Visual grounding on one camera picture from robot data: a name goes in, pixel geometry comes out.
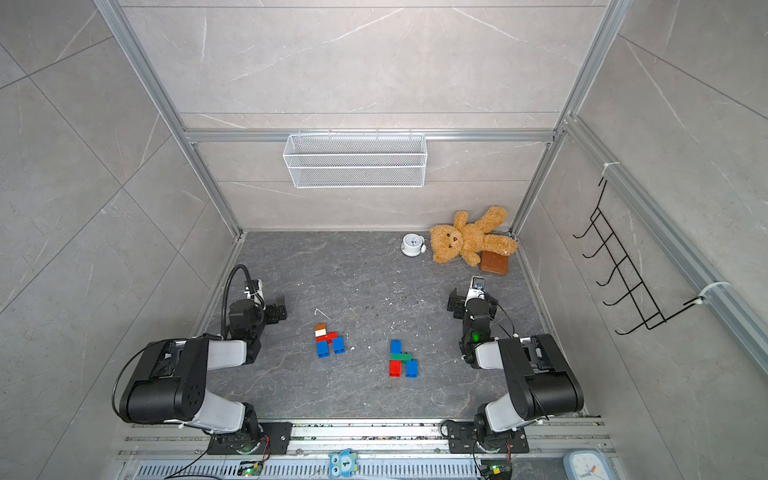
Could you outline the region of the red long lego brick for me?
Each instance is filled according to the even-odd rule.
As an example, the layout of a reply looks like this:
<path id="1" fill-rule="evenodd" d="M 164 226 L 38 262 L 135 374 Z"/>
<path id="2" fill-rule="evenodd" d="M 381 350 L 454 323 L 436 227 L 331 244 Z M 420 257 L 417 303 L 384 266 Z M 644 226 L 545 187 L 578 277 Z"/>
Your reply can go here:
<path id="1" fill-rule="evenodd" d="M 329 342 L 332 343 L 334 339 L 338 337 L 338 334 L 336 332 L 327 333 L 326 335 L 317 336 L 316 342 Z"/>

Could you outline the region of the green lego brick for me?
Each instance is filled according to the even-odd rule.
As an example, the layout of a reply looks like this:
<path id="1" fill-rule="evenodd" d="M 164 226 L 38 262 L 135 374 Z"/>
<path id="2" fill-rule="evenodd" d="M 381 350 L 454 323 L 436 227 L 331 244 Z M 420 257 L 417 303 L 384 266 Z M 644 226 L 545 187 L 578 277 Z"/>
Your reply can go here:
<path id="1" fill-rule="evenodd" d="M 403 354 L 403 353 L 391 354 L 390 355 L 390 360 L 391 361 L 408 362 L 408 361 L 412 360 L 412 355 L 411 354 Z"/>

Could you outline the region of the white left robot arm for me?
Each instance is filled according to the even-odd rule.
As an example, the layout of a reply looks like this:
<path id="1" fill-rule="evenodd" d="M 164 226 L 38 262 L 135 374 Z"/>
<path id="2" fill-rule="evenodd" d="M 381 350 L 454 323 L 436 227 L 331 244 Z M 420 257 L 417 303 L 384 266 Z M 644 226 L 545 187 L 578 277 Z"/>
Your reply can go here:
<path id="1" fill-rule="evenodd" d="M 282 295 L 266 304 L 257 281 L 246 291 L 246 298 L 226 310 L 229 325 L 223 338 L 204 334 L 147 345 L 117 403 L 116 413 L 124 422 L 179 424 L 203 430 L 221 445 L 240 450 L 258 446 L 264 431 L 254 407 L 207 389 L 210 372 L 254 363 L 265 327 L 287 318 Z"/>

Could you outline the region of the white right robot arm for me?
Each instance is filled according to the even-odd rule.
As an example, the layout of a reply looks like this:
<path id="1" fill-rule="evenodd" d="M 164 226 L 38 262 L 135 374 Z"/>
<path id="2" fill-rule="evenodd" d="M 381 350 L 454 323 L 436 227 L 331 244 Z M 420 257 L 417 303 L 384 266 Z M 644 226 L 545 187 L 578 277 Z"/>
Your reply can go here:
<path id="1" fill-rule="evenodd" d="M 462 358 L 474 369 L 499 370 L 507 392 L 479 407 L 473 421 L 476 442 L 486 451 L 508 446 L 541 418 L 576 413 L 584 406 L 580 383 L 550 334 L 529 337 L 492 335 L 498 301 L 473 276 L 467 294 L 449 295 L 447 310 L 462 320 Z"/>

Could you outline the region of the brown leather wallet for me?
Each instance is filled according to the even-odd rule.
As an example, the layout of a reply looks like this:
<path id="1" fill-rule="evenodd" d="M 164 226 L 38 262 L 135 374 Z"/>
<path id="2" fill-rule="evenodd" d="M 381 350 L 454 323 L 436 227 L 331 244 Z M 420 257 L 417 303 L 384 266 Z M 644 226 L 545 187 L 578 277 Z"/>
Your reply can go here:
<path id="1" fill-rule="evenodd" d="M 509 271 L 509 257 L 491 251 L 482 251 L 479 268 L 486 273 L 506 276 Z"/>

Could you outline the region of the brown teddy bear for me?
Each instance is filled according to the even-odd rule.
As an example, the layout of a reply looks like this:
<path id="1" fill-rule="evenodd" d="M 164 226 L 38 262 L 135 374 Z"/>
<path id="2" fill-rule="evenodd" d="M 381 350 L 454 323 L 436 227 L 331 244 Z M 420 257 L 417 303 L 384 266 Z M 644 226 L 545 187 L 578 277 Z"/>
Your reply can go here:
<path id="1" fill-rule="evenodd" d="M 467 265 L 476 267 L 481 252 L 492 252 L 509 257 L 517 250 L 517 243 L 509 235 L 493 234 L 507 218 L 507 210 L 491 206 L 474 223 L 469 223 L 467 211 L 458 211 L 453 224 L 436 225 L 430 229 L 430 246 L 435 262 L 444 264 L 461 257 Z"/>

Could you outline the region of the white alarm clock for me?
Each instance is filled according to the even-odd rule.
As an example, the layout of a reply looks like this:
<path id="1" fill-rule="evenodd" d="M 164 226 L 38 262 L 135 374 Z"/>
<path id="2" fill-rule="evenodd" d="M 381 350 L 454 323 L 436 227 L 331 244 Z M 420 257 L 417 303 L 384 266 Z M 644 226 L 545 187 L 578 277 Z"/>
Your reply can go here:
<path id="1" fill-rule="evenodd" d="M 417 257 L 426 252 L 427 246 L 423 236 L 416 233 L 406 234 L 401 243 L 401 252 L 408 257 Z"/>

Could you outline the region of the blue owl figurine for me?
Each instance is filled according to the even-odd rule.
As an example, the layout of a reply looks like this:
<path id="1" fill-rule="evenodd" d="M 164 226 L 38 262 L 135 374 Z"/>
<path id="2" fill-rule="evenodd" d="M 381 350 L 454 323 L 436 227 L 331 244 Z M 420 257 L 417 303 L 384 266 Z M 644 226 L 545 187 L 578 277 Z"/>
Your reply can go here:
<path id="1" fill-rule="evenodd" d="M 329 478 L 348 479 L 358 471 L 358 455 L 351 450 L 344 450 L 329 455 Z"/>

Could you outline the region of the white blue desk clock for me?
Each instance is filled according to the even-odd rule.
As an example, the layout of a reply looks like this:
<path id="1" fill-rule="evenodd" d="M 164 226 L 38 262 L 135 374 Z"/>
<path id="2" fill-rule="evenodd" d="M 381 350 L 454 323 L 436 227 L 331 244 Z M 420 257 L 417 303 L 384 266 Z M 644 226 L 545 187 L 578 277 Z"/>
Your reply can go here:
<path id="1" fill-rule="evenodd" d="M 596 450 L 578 450 L 563 458 L 566 478 L 569 480 L 615 480 L 607 459 Z"/>

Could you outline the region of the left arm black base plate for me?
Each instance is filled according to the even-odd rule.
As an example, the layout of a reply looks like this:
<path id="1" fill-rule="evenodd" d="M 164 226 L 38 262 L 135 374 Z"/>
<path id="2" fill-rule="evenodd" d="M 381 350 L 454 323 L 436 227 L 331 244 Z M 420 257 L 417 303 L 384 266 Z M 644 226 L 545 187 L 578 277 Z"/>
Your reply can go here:
<path id="1" fill-rule="evenodd" d="M 209 455 L 283 455 L 288 450 L 293 424 L 291 422 L 261 422 L 252 431 L 248 426 L 227 434 L 213 434 L 207 448 Z"/>

